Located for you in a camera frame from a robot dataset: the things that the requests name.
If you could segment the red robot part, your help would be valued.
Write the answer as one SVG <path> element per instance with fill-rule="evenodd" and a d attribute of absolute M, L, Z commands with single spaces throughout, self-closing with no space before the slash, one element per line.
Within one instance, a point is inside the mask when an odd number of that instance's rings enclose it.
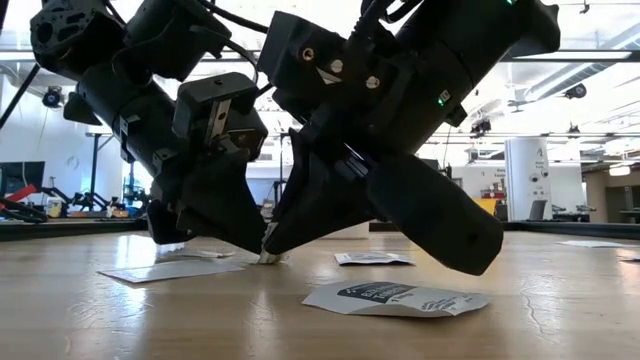
<path fill-rule="evenodd" d="M 16 192 L 10 194 L 9 196 L 2 197 L 2 200 L 8 200 L 11 202 L 19 202 L 30 195 L 33 195 L 38 192 L 38 188 L 33 184 L 29 184 L 24 188 L 17 190 Z"/>

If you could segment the white square column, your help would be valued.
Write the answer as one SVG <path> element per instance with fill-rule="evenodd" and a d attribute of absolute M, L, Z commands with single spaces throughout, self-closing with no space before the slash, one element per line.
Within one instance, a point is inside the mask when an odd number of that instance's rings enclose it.
<path fill-rule="evenodd" d="M 512 138 L 505 142 L 507 207 L 510 222 L 528 221 L 534 200 L 547 201 L 543 220 L 552 218 L 547 140 Z"/>

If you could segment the yellow slotted plastic basket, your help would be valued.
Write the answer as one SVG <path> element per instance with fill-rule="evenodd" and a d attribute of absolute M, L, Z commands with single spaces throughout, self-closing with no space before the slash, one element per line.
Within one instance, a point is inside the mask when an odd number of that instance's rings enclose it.
<path fill-rule="evenodd" d="M 496 214 L 499 199 L 496 198 L 473 198 L 473 201 L 490 215 Z"/>

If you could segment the narrow plain white packet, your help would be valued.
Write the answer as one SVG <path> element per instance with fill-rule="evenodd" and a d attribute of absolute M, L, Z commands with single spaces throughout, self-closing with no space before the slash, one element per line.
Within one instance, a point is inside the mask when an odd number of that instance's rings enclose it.
<path fill-rule="evenodd" d="M 276 264 L 276 263 L 280 263 L 283 261 L 286 261 L 289 256 L 290 253 L 289 252 L 285 252 L 282 254 L 271 254 L 269 252 L 267 252 L 265 250 L 265 245 L 266 245 L 266 241 L 269 239 L 269 237 L 271 236 L 271 234 L 274 232 L 274 230 L 277 228 L 278 223 L 277 222 L 270 222 L 267 224 L 267 228 L 265 230 L 264 236 L 261 240 L 262 242 L 262 250 L 261 253 L 259 255 L 259 259 L 258 259 L 258 264 Z"/>

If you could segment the silver ventilation duct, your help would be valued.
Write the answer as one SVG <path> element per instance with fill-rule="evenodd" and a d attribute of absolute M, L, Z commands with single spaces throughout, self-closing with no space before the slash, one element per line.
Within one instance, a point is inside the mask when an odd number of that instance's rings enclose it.
<path fill-rule="evenodd" d="M 640 22 L 592 51 L 589 58 L 570 58 L 568 64 L 529 87 L 523 96 L 527 103 L 566 93 L 619 63 L 640 63 Z"/>

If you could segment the black neighbouring rig frame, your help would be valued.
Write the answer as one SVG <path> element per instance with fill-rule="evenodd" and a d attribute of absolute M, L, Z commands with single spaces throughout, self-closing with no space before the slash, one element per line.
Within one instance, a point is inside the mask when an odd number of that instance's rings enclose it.
<path fill-rule="evenodd" d="M 494 146 L 489 152 L 496 157 L 491 159 L 471 159 L 480 152 L 478 147 L 456 143 L 454 138 L 446 138 L 441 143 L 426 144 L 420 148 L 417 156 L 430 160 L 433 164 L 452 168 L 452 177 L 460 183 L 464 191 L 472 198 L 480 198 L 493 184 L 506 180 L 504 145 Z M 579 206 L 599 209 L 595 195 L 589 196 L 586 190 L 586 176 L 601 174 L 604 185 L 640 186 L 640 158 L 622 162 L 611 159 L 589 160 L 578 156 L 574 144 L 567 146 L 547 145 L 549 166 L 547 169 L 551 203 L 568 212 L 575 212 Z M 96 172 L 95 191 L 110 199 L 120 196 L 123 181 L 129 166 L 119 155 L 119 145 L 114 139 L 106 138 L 98 142 L 97 164 L 92 164 L 89 155 L 87 169 Z M 248 165 L 247 180 L 258 203 L 271 199 L 272 183 L 289 177 L 293 166 L 290 140 L 271 137 L 262 147 L 257 161 Z"/>

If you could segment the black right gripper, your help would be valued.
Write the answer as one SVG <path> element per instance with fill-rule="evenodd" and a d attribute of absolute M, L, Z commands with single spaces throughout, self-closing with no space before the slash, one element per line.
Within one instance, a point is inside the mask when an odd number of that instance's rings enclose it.
<path fill-rule="evenodd" d="M 263 241 L 267 253 L 283 254 L 374 214 L 459 272 L 481 275 L 499 254 L 499 221 L 415 154 L 443 123 L 465 118 L 462 100 L 502 58 L 503 44 L 398 39 L 404 52 L 389 61 L 397 72 L 371 104 L 349 92 L 346 108 L 314 113 L 303 129 L 309 144 L 289 132 L 294 165 Z"/>

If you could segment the small plain white packet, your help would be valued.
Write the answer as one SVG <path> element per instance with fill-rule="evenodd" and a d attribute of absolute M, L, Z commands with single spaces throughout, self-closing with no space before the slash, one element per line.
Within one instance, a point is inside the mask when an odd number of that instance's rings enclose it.
<path fill-rule="evenodd" d="M 234 255 L 234 252 L 215 252 L 196 249 L 180 249 L 177 254 L 184 257 L 194 257 L 203 259 L 225 259 Z"/>

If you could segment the black aluminium table frame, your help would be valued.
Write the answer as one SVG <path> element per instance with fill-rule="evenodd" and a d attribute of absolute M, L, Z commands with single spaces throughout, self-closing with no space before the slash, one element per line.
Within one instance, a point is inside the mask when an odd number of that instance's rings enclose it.
<path fill-rule="evenodd" d="M 640 224 L 523 221 L 504 222 L 503 229 L 511 232 L 547 233 L 640 241 Z M 7 221 L 0 222 L 0 242 L 146 230 L 147 222 L 145 220 L 133 219 L 100 221 L 70 220 L 43 224 Z"/>

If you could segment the plain white gauze packet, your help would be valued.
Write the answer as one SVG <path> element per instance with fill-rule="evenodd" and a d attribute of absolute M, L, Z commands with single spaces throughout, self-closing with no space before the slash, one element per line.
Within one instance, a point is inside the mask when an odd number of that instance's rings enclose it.
<path fill-rule="evenodd" d="M 607 241 L 577 241 L 577 240 L 570 240 L 570 241 L 557 242 L 557 244 L 566 245 L 566 246 L 575 246 L 575 247 L 585 247 L 585 248 L 628 248 L 628 247 L 633 247 L 632 245 L 628 245 L 628 244 L 621 244 L 621 243 L 607 242 Z"/>
<path fill-rule="evenodd" d="M 232 264 L 202 260 L 185 260 L 158 263 L 146 267 L 102 270 L 99 271 L 99 274 L 132 284 L 141 284 L 161 280 L 213 275 L 242 270 L 242 267 Z"/>

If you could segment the dark wall screen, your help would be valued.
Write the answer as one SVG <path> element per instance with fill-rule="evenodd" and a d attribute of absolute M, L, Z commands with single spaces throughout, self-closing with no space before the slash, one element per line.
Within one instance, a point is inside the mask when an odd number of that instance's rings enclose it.
<path fill-rule="evenodd" d="M 0 162 L 0 196 L 13 194 L 29 185 L 40 190 L 44 169 L 44 162 Z"/>

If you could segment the white plastic bin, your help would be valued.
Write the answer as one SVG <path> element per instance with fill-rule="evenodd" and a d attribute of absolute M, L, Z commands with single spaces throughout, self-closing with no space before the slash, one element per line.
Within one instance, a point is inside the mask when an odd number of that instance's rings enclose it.
<path fill-rule="evenodd" d="M 348 228 L 344 228 L 330 234 L 324 235 L 323 239 L 332 239 L 332 240 L 359 240 L 366 239 L 369 236 L 370 229 L 369 223 L 364 222 L 358 225 L 354 225 Z"/>

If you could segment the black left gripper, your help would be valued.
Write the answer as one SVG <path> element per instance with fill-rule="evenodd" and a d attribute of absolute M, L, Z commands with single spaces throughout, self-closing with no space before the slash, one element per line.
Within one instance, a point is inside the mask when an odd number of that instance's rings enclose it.
<path fill-rule="evenodd" d="M 262 251 L 266 223 L 245 177 L 248 150 L 223 139 L 213 150 L 192 151 L 172 131 L 177 96 L 171 98 L 153 80 L 136 84 L 106 64 L 84 74 L 78 95 L 115 133 L 123 157 L 141 163 L 152 176 L 156 200 L 146 216 L 157 245 L 184 243 L 196 234 L 254 254 Z M 159 200 L 180 200 L 180 215 Z"/>

